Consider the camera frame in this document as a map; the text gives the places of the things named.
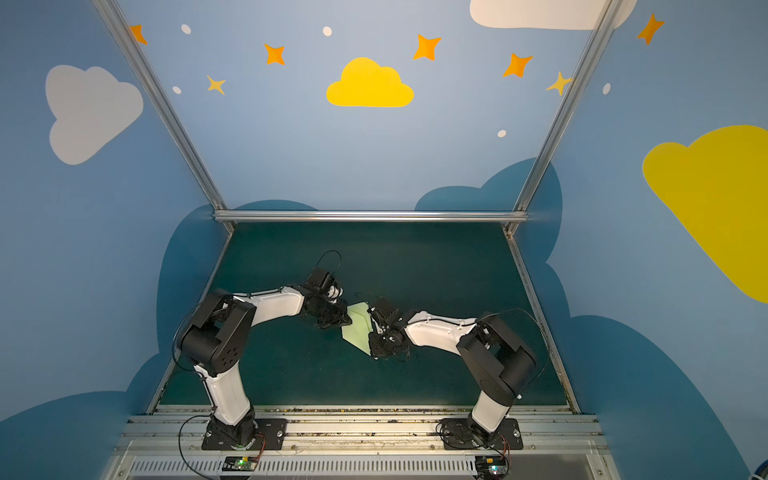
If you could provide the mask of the light green paper sheet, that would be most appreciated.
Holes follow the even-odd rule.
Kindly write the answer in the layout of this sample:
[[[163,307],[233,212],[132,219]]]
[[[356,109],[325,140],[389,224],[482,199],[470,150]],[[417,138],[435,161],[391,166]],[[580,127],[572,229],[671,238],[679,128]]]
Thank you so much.
[[[342,327],[342,338],[365,355],[370,356],[369,335],[373,332],[373,323],[369,313],[369,305],[366,302],[349,305],[347,316],[351,323]]]

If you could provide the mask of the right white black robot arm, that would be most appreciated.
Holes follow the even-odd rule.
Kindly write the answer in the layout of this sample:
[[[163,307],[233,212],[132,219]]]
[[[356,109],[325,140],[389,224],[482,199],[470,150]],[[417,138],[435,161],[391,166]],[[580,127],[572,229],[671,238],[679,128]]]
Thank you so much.
[[[470,450],[506,446],[504,422],[537,368],[533,350],[497,314],[455,319],[426,311],[407,315],[383,303],[367,309],[370,355],[395,356],[412,346],[459,356],[480,388],[465,418],[446,418],[436,432],[444,447]]]

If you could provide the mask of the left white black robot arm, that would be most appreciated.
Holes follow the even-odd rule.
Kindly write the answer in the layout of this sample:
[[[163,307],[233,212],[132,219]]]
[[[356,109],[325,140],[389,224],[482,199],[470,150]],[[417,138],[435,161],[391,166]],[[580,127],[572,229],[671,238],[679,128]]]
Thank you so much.
[[[262,430],[258,426],[240,375],[239,361],[251,328],[300,314],[315,317],[322,328],[349,325],[342,294],[343,289],[333,284],[283,286],[257,293],[216,290],[206,296],[176,341],[180,353],[202,379],[211,403],[203,450],[281,448],[282,441],[272,427]]]

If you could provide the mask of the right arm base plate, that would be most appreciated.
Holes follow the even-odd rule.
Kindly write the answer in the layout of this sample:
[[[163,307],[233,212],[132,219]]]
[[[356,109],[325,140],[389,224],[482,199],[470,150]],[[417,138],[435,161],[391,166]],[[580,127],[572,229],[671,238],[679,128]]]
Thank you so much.
[[[448,450],[522,450],[524,448],[519,424],[505,418],[493,432],[487,432],[469,418],[444,418],[435,428],[438,437]]]

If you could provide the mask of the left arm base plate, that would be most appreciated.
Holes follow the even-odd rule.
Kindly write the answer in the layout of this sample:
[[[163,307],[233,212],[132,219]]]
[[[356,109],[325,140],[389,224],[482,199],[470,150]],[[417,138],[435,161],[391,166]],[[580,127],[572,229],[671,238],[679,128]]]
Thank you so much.
[[[206,427],[201,449],[281,450],[285,440],[287,420],[284,418],[244,417],[236,425],[227,425],[212,417]]]

